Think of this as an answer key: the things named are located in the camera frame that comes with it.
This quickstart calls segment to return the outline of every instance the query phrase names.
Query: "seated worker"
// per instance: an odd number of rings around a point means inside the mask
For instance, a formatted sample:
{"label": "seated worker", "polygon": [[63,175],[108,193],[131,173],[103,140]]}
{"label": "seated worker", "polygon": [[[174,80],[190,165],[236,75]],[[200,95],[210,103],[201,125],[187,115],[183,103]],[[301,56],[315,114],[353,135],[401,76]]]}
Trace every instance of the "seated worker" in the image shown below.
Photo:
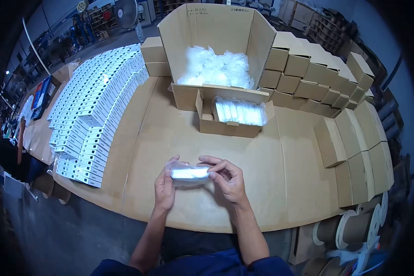
{"label": "seated worker", "polygon": [[[179,155],[170,159],[175,162]],[[286,275],[293,273],[279,257],[270,257],[250,202],[245,194],[242,170],[227,160],[200,156],[208,164],[209,177],[233,206],[232,223],[237,230],[241,257],[235,249],[208,255],[179,257],[155,268],[160,253],[167,214],[175,201],[170,170],[165,168],[155,181],[155,207],[149,223],[133,251],[129,265],[106,259],[91,276],[98,275]]]}
{"label": "seated worker", "polygon": [[17,139],[3,138],[0,122],[0,166],[21,182],[30,183],[46,172],[48,166],[32,157],[23,148],[23,132],[25,118],[20,120],[20,130]]}

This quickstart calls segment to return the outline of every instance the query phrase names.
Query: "blue sleeve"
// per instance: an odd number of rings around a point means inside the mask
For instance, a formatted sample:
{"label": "blue sleeve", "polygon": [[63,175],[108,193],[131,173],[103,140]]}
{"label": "blue sleeve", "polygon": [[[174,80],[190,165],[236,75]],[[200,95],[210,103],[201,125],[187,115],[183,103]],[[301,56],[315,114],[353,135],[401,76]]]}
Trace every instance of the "blue sleeve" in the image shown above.
{"label": "blue sleeve", "polygon": [[141,272],[131,266],[122,264],[118,261],[106,259],[100,262],[90,276],[141,276]]}
{"label": "blue sleeve", "polygon": [[279,257],[268,257],[253,262],[248,267],[249,274],[293,276],[288,264]]}

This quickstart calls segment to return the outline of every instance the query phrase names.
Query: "clear plastic bag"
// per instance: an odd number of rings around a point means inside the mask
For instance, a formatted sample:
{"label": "clear plastic bag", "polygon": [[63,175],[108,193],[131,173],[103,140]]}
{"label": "clear plastic bag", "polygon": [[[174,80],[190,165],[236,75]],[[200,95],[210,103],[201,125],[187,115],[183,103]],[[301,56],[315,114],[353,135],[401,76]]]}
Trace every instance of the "clear plastic bag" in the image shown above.
{"label": "clear plastic bag", "polygon": [[197,186],[208,182],[208,166],[192,166],[176,161],[166,165],[166,169],[170,170],[174,187]]}

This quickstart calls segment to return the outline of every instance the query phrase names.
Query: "black shirt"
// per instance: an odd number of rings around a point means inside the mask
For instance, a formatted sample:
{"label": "black shirt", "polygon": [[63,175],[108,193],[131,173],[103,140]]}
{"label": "black shirt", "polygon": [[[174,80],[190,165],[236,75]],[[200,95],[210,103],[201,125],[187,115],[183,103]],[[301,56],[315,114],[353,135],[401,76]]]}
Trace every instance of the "black shirt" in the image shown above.
{"label": "black shirt", "polygon": [[17,140],[0,137],[0,166],[16,180],[26,182],[31,155],[23,149],[22,163],[17,164]]}

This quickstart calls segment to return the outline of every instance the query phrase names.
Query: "factory floor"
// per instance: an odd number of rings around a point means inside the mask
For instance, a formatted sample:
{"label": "factory floor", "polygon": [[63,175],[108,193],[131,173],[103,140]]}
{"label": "factory floor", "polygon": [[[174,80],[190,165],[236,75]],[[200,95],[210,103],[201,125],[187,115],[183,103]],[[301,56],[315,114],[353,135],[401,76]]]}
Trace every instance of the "factory floor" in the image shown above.
{"label": "factory floor", "polygon": [[[159,36],[156,24],[144,28],[144,36]],[[112,37],[84,48],[66,59],[87,59],[109,49],[138,43],[135,31],[117,32]],[[63,66],[50,68],[51,72]],[[39,83],[47,76],[38,76]],[[10,214],[26,266],[32,275],[89,275],[99,262],[111,258],[127,263],[146,223],[105,210],[72,194],[67,205],[45,199],[36,202],[27,191],[22,199],[3,193],[3,205]],[[177,231],[178,235],[187,232]],[[206,239],[221,240],[225,234],[205,233]],[[264,233],[271,255],[287,261],[291,230]]]}

